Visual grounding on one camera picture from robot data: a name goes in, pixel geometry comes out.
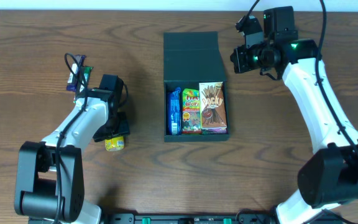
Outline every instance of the box lid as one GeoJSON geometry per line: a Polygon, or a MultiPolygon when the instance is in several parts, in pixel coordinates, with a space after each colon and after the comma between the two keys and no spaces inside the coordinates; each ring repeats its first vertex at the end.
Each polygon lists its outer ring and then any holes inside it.
{"type": "Polygon", "coordinates": [[[164,33],[164,81],[226,81],[218,33],[164,33]]]}

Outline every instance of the blue snack package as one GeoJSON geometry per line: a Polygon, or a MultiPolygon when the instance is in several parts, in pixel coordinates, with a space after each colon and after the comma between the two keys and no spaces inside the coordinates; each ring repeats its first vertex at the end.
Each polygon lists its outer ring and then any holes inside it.
{"type": "Polygon", "coordinates": [[[180,113],[180,87],[174,92],[168,93],[168,132],[171,135],[181,134],[181,113],[180,113]]]}

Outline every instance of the wooden table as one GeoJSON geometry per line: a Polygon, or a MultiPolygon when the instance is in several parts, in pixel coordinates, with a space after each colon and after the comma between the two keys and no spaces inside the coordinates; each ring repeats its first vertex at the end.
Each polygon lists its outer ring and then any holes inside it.
{"type": "MultiPolygon", "coordinates": [[[[283,82],[235,74],[229,56],[244,43],[244,12],[0,11],[0,223],[25,223],[13,209],[17,155],[50,134],[73,108],[65,52],[86,54],[90,87],[104,73],[129,88],[131,135],[120,152],[91,142],[83,155],[86,199],[106,210],[236,213],[268,210],[296,189],[312,156],[298,106],[283,82]],[[219,32],[227,68],[227,142],[163,142],[163,33],[219,32]]],[[[262,20],[262,13],[256,13],[262,20]]],[[[297,12],[301,38],[318,40],[320,12],[297,12]]],[[[326,71],[358,130],[358,13],[329,13],[326,71]]],[[[358,201],[338,209],[358,221],[358,201]]]]}

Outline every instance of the black box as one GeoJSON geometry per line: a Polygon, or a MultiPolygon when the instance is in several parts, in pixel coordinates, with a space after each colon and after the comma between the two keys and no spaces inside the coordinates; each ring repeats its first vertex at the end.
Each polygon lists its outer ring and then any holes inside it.
{"type": "Polygon", "coordinates": [[[230,137],[227,117],[226,75],[218,47],[217,32],[164,33],[164,141],[226,141],[230,137]],[[170,135],[167,124],[167,93],[176,87],[199,90],[199,83],[223,82],[226,134],[170,135]]]}

